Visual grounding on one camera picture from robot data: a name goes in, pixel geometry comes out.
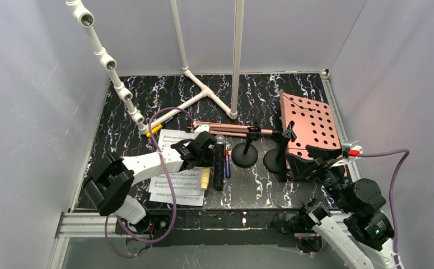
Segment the black microphone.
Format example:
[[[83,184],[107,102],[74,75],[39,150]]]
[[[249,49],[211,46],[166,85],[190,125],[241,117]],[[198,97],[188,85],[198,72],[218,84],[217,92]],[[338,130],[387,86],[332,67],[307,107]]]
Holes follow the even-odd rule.
[[[216,135],[216,143],[214,145],[214,178],[213,188],[215,191],[223,191],[223,183],[225,178],[225,150],[226,139],[223,135]]]

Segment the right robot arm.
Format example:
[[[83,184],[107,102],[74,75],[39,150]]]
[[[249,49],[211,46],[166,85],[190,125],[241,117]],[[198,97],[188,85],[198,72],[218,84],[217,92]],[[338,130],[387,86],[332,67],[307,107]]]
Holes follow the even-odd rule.
[[[348,268],[403,268],[398,255],[397,228],[382,212],[386,199],[372,179],[352,183],[344,177],[343,167],[364,157],[360,145],[346,144],[328,150],[306,146],[310,160],[286,153],[296,180],[319,180],[335,205],[347,217],[345,233],[335,216],[317,199],[298,209],[290,223],[299,229],[319,234],[340,256]]]

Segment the yellow toy microphone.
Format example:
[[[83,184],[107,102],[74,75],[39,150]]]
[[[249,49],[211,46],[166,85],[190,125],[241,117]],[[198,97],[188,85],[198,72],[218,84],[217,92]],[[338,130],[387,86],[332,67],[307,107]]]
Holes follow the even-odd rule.
[[[200,189],[206,191],[209,185],[210,168],[203,168],[200,175]]]

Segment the sheet music page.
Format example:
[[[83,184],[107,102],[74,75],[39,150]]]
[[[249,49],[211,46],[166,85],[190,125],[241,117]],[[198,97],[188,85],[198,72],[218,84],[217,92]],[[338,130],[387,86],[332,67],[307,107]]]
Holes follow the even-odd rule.
[[[198,195],[177,194],[175,192],[176,204],[182,206],[203,206],[204,194],[205,191],[199,191]],[[172,203],[172,194],[169,189],[166,193],[150,191],[150,201]]]
[[[158,145],[160,149],[170,149],[171,145],[186,139],[194,138],[192,133],[170,129],[162,129],[158,136]],[[198,195],[200,189],[201,168],[193,168],[177,173],[170,173],[170,178],[177,194]],[[166,193],[170,190],[169,183],[165,174],[151,178],[149,192]]]

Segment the pink music stand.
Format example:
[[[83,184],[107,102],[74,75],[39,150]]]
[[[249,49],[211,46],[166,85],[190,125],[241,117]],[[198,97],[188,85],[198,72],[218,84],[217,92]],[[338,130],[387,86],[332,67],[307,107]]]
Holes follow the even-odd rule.
[[[263,136],[272,136],[282,141],[282,133],[290,121],[294,121],[293,131],[297,138],[289,142],[286,153],[313,160],[306,151],[306,145],[324,149],[341,149],[335,119],[329,104],[299,97],[280,91],[281,121],[283,130],[261,129]]]

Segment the blue red screwdriver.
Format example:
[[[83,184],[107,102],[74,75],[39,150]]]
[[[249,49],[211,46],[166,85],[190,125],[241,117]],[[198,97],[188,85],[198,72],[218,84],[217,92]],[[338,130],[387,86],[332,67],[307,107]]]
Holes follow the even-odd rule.
[[[225,177],[226,177],[226,179],[231,178],[231,158],[230,158],[229,150],[225,150],[225,167],[224,167],[224,171],[225,171]]]

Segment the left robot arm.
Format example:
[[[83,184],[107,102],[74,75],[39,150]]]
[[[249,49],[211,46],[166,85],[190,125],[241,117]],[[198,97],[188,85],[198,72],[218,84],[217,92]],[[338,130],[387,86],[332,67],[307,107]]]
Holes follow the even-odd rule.
[[[83,190],[101,216],[115,215],[137,224],[146,217],[147,210],[128,194],[131,187],[166,171],[178,173],[212,166],[216,142],[214,135],[202,131],[193,139],[145,155],[106,154],[98,170],[85,178]]]

